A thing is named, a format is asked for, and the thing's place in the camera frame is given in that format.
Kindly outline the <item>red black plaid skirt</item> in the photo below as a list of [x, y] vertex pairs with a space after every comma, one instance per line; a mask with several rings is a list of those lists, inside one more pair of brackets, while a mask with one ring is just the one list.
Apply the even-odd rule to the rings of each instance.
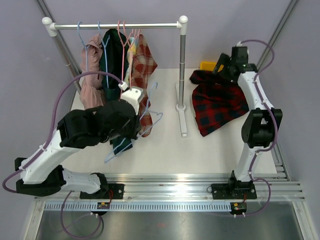
[[195, 122], [203, 137], [249, 111], [245, 95], [236, 83], [200, 69], [194, 70], [189, 80], [197, 85], [191, 100]]

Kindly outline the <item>red beige plaid skirt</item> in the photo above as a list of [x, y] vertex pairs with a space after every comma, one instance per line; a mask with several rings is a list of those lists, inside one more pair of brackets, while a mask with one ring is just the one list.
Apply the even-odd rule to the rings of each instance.
[[143, 138], [148, 137], [152, 131], [153, 120], [151, 113], [146, 109], [151, 107], [151, 101], [149, 100], [149, 96], [147, 94], [147, 88], [149, 78], [157, 67], [158, 64], [151, 54], [146, 38], [143, 34], [140, 34], [138, 37], [136, 54], [133, 57], [131, 85], [144, 90], [143, 99], [139, 104], [139, 116], [141, 117], [141, 129], [139, 134]]

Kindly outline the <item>pink hanger with plaid skirt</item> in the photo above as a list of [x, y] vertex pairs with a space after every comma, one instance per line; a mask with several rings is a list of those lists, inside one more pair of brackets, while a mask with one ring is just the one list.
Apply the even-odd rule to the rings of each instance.
[[[137, 39], [137, 43], [138, 43], [138, 38], [139, 38], [140, 33], [141, 33], [140, 29], [138, 29], [138, 30], [133, 29], [127, 38], [127, 46], [129, 45], [129, 37], [134, 37], [135, 39]], [[124, 78], [124, 81], [128, 84], [129, 87], [131, 86], [132, 68], [133, 68], [133, 61], [132, 61], [132, 64], [128, 63], [128, 67], [126, 69], [126, 74], [125, 74], [125, 78]]]

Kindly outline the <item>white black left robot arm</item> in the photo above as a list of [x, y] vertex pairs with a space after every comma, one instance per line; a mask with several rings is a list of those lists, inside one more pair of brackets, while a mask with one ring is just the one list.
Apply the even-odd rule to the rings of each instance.
[[47, 197], [60, 191], [74, 191], [80, 193], [81, 199], [107, 198], [110, 188], [104, 174], [72, 172], [62, 162], [86, 147], [120, 136], [136, 139], [140, 130], [138, 113], [123, 99], [70, 111], [58, 122], [49, 143], [31, 157], [15, 160], [16, 169], [21, 171], [16, 192]]

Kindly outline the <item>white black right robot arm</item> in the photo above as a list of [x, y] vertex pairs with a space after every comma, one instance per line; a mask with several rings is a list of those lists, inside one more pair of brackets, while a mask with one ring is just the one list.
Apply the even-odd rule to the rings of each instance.
[[260, 83], [257, 67], [249, 63], [248, 48], [241, 43], [232, 47], [231, 55], [222, 53], [213, 73], [242, 90], [249, 114], [241, 128], [244, 142], [239, 163], [227, 183], [213, 183], [212, 197], [215, 200], [254, 200], [257, 198], [253, 173], [263, 152], [270, 151], [278, 137], [283, 112], [267, 99]]

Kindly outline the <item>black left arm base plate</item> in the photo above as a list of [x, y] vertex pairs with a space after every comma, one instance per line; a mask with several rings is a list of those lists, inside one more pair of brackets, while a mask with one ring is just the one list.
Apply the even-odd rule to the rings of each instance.
[[124, 189], [125, 185], [122, 183], [108, 183], [92, 194], [81, 191], [79, 198], [82, 200], [122, 200]]

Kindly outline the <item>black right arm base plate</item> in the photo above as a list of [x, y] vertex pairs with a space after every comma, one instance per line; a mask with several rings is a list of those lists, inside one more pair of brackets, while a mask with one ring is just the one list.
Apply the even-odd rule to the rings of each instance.
[[236, 188], [228, 184], [212, 183], [208, 188], [208, 192], [214, 200], [256, 200], [257, 193], [255, 186]]

